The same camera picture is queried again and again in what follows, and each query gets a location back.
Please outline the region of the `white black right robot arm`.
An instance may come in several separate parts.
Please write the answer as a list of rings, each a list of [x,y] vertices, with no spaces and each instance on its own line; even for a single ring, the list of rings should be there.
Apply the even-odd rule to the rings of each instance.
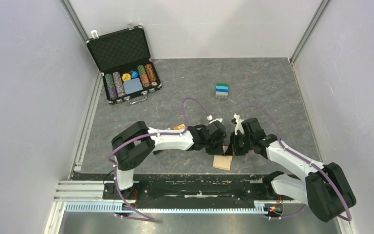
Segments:
[[[253,151],[289,172],[275,171],[263,179],[262,194],[268,199],[290,197],[308,206],[322,222],[328,222],[355,206],[356,197],[342,168],[325,164],[292,149],[274,134],[266,135],[256,118],[235,115],[226,155],[244,156]]]

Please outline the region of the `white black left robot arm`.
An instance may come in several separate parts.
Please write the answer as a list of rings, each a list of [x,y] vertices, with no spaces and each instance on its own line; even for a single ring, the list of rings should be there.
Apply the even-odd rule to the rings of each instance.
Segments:
[[[164,150],[200,151],[209,154],[223,152],[226,129],[219,120],[208,125],[196,125],[182,130],[159,130],[138,121],[111,140],[114,163],[115,192],[121,198],[133,194],[134,169],[152,152]]]

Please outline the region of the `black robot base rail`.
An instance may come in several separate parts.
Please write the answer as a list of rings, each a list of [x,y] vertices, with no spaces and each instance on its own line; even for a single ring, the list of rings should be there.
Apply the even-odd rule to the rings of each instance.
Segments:
[[[254,201],[290,198],[263,183],[264,175],[135,174],[134,185],[121,193],[137,208],[251,208]]]

